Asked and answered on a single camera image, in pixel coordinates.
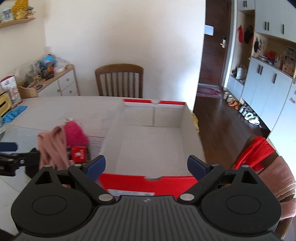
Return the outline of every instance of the barcode sticker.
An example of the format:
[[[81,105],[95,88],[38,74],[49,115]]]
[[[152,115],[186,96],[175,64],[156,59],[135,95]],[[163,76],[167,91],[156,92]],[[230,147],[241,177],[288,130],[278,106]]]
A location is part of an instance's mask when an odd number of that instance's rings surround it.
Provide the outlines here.
[[[127,196],[154,196],[154,192],[134,192],[134,191],[123,191],[123,190],[114,190],[108,189],[107,190],[112,196],[119,197],[120,195],[127,195]]]

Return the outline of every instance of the row of shoes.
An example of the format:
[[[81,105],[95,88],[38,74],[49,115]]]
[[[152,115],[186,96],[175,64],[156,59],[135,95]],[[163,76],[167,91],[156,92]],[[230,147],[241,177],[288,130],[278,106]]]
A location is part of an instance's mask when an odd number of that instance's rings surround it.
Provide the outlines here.
[[[254,124],[256,126],[260,125],[260,120],[256,113],[251,109],[251,107],[247,106],[246,104],[242,105],[241,103],[237,102],[232,95],[229,95],[228,92],[224,93],[224,98],[229,106],[234,107],[239,113],[247,120],[249,123]]]

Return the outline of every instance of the refrigerator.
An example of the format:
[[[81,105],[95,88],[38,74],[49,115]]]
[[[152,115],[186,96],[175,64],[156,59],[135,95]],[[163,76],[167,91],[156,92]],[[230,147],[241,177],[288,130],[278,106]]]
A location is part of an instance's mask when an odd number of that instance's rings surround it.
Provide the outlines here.
[[[269,139],[296,178],[296,83],[293,80],[283,110]]]

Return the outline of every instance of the ribbed gray panel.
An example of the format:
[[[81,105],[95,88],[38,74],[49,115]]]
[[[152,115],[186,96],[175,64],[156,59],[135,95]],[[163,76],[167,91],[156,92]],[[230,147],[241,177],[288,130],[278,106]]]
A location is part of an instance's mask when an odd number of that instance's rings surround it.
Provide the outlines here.
[[[100,207],[79,230],[60,237],[20,234],[15,241],[279,241],[274,234],[242,238],[224,234],[207,224],[194,206],[171,196],[123,196],[115,205]]]

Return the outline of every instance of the brown wooden door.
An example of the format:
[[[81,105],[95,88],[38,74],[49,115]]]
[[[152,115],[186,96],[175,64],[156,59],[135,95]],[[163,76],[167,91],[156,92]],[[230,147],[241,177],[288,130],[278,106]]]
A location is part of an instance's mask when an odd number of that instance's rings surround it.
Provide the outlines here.
[[[229,41],[231,2],[207,0],[205,24],[214,27],[214,35],[205,34],[199,83],[221,85]],[[220,43],[226,37],[226,48]]]

